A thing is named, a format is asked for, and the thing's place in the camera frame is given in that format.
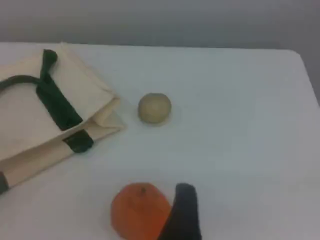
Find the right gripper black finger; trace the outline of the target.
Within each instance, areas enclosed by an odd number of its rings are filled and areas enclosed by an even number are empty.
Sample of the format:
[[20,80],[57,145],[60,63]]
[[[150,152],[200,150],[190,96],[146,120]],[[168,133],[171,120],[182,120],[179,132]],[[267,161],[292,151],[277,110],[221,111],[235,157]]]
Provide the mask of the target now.
[[188,183],[178,183],[175,187],[173,205],[162,228],[161,240],[201,240],[196,188]]

